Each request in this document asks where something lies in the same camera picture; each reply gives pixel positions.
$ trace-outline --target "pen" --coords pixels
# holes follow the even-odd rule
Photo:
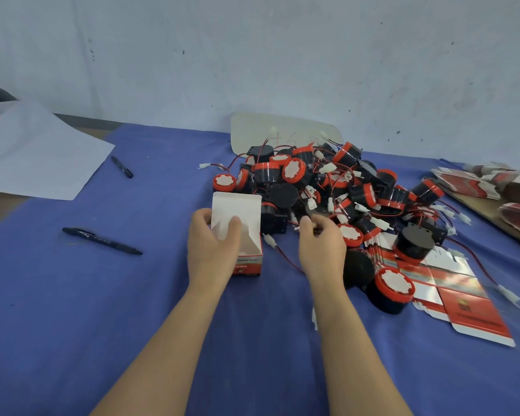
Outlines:
[[[127,252],[129,254],[142,255],[142,252],[137,250],[136,248],[130,247],[128,245],[120,244],[115,241],[108,241],[107,239],[102,239],[97,237],[94,233],[84,231],[83,229],[79,229],[76,227],[65,227],[62,229],[68,235],[78,236],[80,238],[88,239],[92,242],[96,242],[98,244],[105,245],[110,248],[114,248],[119,251]]]
[[[112,156],[112,160],[114,161],[114,163],[118,166],[119,169],[121,169],[123,171],[123,173],[125,174],[125,176],[127,178],[133,178],[133,173],[127,169],[126,167],[123,166],[123,164],[119,161],[119,159],[115,156]]]

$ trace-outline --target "hand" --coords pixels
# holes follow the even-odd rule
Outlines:
[[[314,236],[314,225],[322,233]],[[310,284],[343,286],[347,246],[335,223],[322,215],[300,219],[299,258]]]
[[[208,227],[211,218],[211,209],[197,210],[191,218],[187,240],[189,288],[221,295],[239,256],[241,220],[234,216],[227,237],[220,241]]]

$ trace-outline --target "white wall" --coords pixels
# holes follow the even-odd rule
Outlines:
[[[65,114],[229,131],[271,112],[520,164],[520,0],[0,0],[0,86]]]

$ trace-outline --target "blue fabric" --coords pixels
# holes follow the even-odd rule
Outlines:
[[[74,201],[32,199],[0,223],[0,415],[87,414],[187,287],[188,223],[195,209],[210,206],[216,173],[197,165],[229,163],[229,135],[125,125],[109,140],[132,180],[107,160]],[[445,164],[364,157],[394,169],[406,187]],[[458,239],[520,296],[520,244],[457,207],[473,222],[457,223]],[[64,226],[87,228],[144,255],[69,237]],[[298,235],[276,238],[298,263]],[[520,415],[520,309],[487,291],[512,331],[514,349],[458,334],[413,306],[384,314],[359,290],[349,292],[415,414]],[[220,300],[187,414],[327,414],[311,310],[305,278],[265,247],[262,275],[232,279]]]

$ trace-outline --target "red and white box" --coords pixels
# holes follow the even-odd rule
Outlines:
[[[241,219],[241,245],[233,274],[259,276],[262,269],[262,240],[260,214],[262,196],[215,192],[212,197],[212,231],[218,239],[225,239],[229,220]]]

